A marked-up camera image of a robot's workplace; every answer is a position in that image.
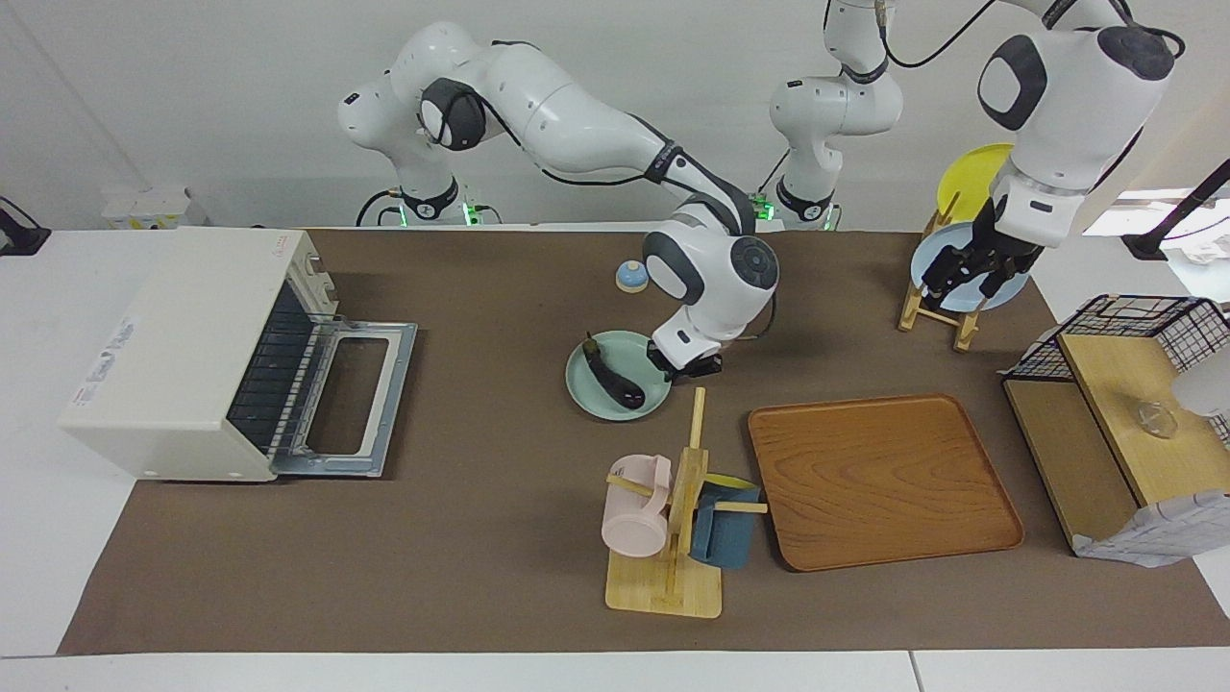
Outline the light green plate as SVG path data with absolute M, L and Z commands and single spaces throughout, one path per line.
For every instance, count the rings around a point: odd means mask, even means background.
M 565 382 L 573 402 L 597 415 L 598 419 L 609 422 L 632 422 L 649 415 L 652 411 L 659 408 L 668 395 L 672 395 L 672 383 L 664 380 L 664 374 L 659 371 L 649 360 L 649 338 L 645 334 L 624 332 L 603 332 L 592 336 L 597 340 L 601 361 L 610 371 L 620 374 L 621 377 L 633 382 L 643 391 L 645 399 L 640 408 L 627 408 L 617 399 L 606 393 L 597 374 L 592 371 L 585 358 L 583 343 L 571 352 L 565 369 Z

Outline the black stand clamp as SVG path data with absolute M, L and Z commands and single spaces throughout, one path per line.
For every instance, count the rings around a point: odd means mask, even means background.
M 52 234 L 52 229 L 0 194 L 0 256 L 38 254 Z

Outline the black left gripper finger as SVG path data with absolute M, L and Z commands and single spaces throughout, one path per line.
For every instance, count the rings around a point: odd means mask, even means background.
M 975 279 L 975 261 L 972 259 L 972 254 L 974 250 L 970 250 L 970 245 L 959 248 L 948 245 L 937 251 L 934 261 L 922 272 L 922 288 L 925 288 L 922 305 L 926 309 L 940 309 L 950 293 Z
M 978 309 L 998 309 L 1016 297 L 1023 289 L 1023 273 L 1016 272 L 1006 277 L 1002 272 L 990 272 L 978 281 Z

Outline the light blue plate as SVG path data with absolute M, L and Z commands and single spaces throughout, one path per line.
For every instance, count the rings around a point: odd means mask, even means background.
M 947 227 L 941 227 L 940 231 L 932 234 L 927 240 L 920 241 L 918 250 L 914 251 L 910 262 L 910 279 L 914 284 L 922 288 L 922 272 L 926 270 L 927 264 L 930 264 L 937 251 L 943 248 L 943 246 L 966 246 L 972 238 L 972 222 L 954 222 L 947 225 Z M 958 286 L 953 293 L 943 300 L 941 309 L 953 311 L 953 312 L 968 312 L 978 307 L 979 295 L 978 295 L 978 281 L 984 279 L 983 277 L 975 277 L 974 280 L 968 281 L 966 285 Z M 1030 281 L 1030 273 L 1023 273 L 1023 288 Z

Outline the brown wooden tray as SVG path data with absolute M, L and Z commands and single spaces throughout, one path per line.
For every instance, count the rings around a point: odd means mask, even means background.
M 1025 540 L 970 415 L 948 395 L 756 408 L 748 431 L 792 572 L 980 556 Z

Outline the white box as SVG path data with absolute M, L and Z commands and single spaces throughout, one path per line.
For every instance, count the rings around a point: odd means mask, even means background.
M 114 191 L 107 195 L 101 218 L 106 227 L 119 231 L 172 231 L 207 222 L 202 206 L 182 186 Z

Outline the clear glass cup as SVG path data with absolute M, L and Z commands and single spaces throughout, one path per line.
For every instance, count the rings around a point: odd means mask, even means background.
M 1143 431 L 1159 439 L 1173 439 L 1180 430 L 1176 408 L 1164 399 L 1141 399 L 1135 408 L 1135 420 Z

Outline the white toaster oven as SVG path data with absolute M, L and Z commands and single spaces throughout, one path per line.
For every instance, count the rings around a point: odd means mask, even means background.
M 170 236 L 62 415 L 59 429 L 137 479 L 268 482 L 262 447 L 229 422 L 277 299 L 325 312 L 304 231 L 192 227 Z

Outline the oven door with handle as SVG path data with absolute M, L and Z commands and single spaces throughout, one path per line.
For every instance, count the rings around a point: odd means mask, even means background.
M 266 456 L 278 476 L 378 478 L 385 468 L 387 444 L 400 399 L 403 397 L 418 327 L 401 321 L 351 321 L 323 315 L 312 324 L 308 349 L 300 359 L 289 395 L 276 419 Z M 363 438 L 354 454 L 320 454 L 308 446 L 335 355 L 344 340 L 383 340 L 381 372 L 367 406 Z

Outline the brown table mat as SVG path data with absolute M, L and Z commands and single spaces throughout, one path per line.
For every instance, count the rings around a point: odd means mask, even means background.
M 715 468 L 755 476 L 756 408 L 948 395 L 1018 510 L 1022 546 L 797 574 L 761 531 L 750 564 L 724 574 L 720 618 L 606 608 L 603 477 L 624 455 L 679 454 L 692 399 L 676 388 L 645 420 L 606 424 L 566 391 L 584 333 L 653 329 L 674 309 L 614 285 L 640 238 L 322 232 L 344 315 L 421 328 L 385 474 L 138 482 L 59 653 L 1230 647 L 1193 562 L 1069 552 L 998 381 L 1054 323 L 1036 289 L 958 355 L 935 324 L 895 329 L 911 235 L 768 241 L 775 324 L 702 381 Z

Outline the wooden dish rack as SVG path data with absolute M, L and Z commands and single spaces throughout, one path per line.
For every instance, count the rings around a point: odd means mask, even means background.
M 927 240 L 927 237 L 931 237 L 932 234 L 940 231 L 941 227 L 947 227 L 947 225 L 952 222 L 953 211 L 957 206 L 957 202 L 961 200 L 961 195 L 962 193 L 959 191 L 953 192 L 952 195 L 950 195 L 947 206 L 945 206 L 943 210 L 937 210 L 932 214 L 930 220 L 927 220 L 926 227 L 922 229 L 922 240 Z M 919 316 L 922 316 L 922 318 L 926 320 L 938 321 L 938 323 L 948 324 L 954 328 L 952 350 L 966 354 L 966 352 L 970 350 L 972 338 L 975 333 L 978 333 L 978 320 L 988 301 L 988 297 L 982 297 L 975 310 L 950 315 L 948 312 L 943 312 L 941 309 L 924 307 L 922 288 L 914 284 L 914 281 L 910 281 L 907 289 L 905 301 L 898 320 L 897 329 L 904 333 L 911 332 Z

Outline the yellow plate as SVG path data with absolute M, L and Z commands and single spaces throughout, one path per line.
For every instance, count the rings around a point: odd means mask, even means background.
M 998 171 L 1009 161 L 1012 149 L 1011 143 L 993 143 L 970 149 L 950 163 L 936 191 L 941 225 L 970 222 L 982 211 Z

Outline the wooden mug tree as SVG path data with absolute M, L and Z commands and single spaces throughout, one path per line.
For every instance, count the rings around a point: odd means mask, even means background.
M 696 388 L 688 442 L 681 447 L 679 465 L 672 465 L 672 500 L 667 506 L 665 546 L 658 556 L 641 557 L 641 559 L 609 552 L 606 607 L 707 619 L 720 617 L 724 607 L 721 568 L 702 564 L 688 556 L 692 516 L 704 476 L 708 474 L 710 454 L 701 444 L 704 403 L 706 403 L 706 390 Z M 642 494 L 647 492 L 645 487 L 614 478 L 609 473 L 605 481 L 640 490 Z

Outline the dark purple eggplant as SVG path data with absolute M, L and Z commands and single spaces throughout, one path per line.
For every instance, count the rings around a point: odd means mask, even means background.
M 624 374 L 615 372 L 613 368 L 606 366 L 605 360 L 603 360 L 601 345 L 592 333 L 587 333 L 584 340 L 581 340 L 581 354 L 584 356 L 589 372 L 597 379 L 597 383 L 615 403 L 627 411 L 638 411 L 645 404 L 643 388 L 625 377 Z

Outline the dark blue mug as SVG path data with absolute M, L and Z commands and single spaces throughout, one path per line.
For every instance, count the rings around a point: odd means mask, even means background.
M 747 479 L 716 473 L 704 476 L 688 556 L 721 569 L 747 565 L 754 515 L 716 509 L 716 505 L 720 501 L 760 503 L 760 487 Z

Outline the pink mug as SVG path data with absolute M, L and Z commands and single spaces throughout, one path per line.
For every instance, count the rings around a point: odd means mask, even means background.
M 661 455 L 617 458 L 609 476 L 645 487 L 646 494 L 626 486 L 606 484 L 601 538 L 617 556 L 633 559 L 658 556 L 668 538 L 667 506 L 672 500 L 672 460 Z

